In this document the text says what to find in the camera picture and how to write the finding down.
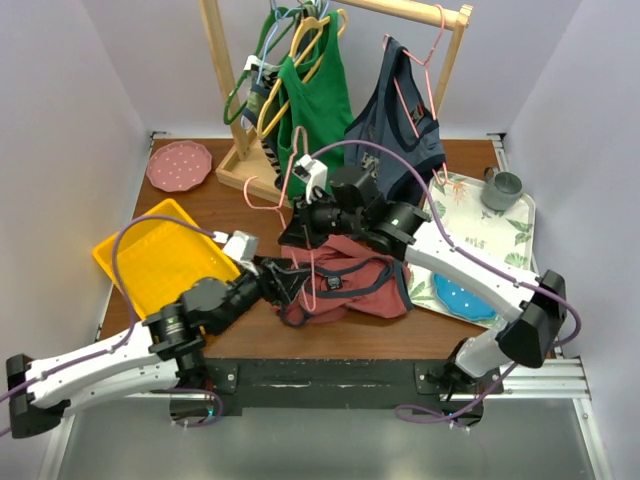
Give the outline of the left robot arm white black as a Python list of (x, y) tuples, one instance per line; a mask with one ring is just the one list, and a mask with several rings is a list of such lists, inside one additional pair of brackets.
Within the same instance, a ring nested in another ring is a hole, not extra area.
[(205, 277), (127, 330), (46, 359), (24, 354), (6, 361), (6, 433), (15, 439), (56, 428), (90, 405), (131, 393), (196, 392), (207, 380), (206, 336), (225, 333), (258, 301), (287, 308), (310, 281), (310, 266), (262, 257), (234, 280)]

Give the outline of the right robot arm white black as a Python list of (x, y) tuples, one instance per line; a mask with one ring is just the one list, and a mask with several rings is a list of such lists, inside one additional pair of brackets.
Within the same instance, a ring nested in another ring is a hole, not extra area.
[(373, 177), (358, 167), (329, 173), (322, 162), (305, 156), (294, 164), (293, 174), (304, 190), (292, 201), (281, 245), (318, 248), (330, 236), (353, 235), (379, 254), (444, 276), (501, 318), (501, 325), (456, 346), (443, 367), (442, 383), (466, 393), (509, 362), (534, 369), (544, 364), (567, 315), (561, 275), (538, 276), (459, 247), (436, 214), (384, 199)]

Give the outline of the red tank top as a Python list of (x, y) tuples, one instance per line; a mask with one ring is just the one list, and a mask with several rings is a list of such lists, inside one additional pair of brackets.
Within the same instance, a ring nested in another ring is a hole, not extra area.
[(280, 320), (288, 326), (335, 322), (350, 310), (394, 319), (413, 308), (409, 268), (347, 236), (331, 235), (312, 251), (283, 246), (281, 253), (295, 259), (299, 267), (315, 268), (304, 291), (279, 311)]

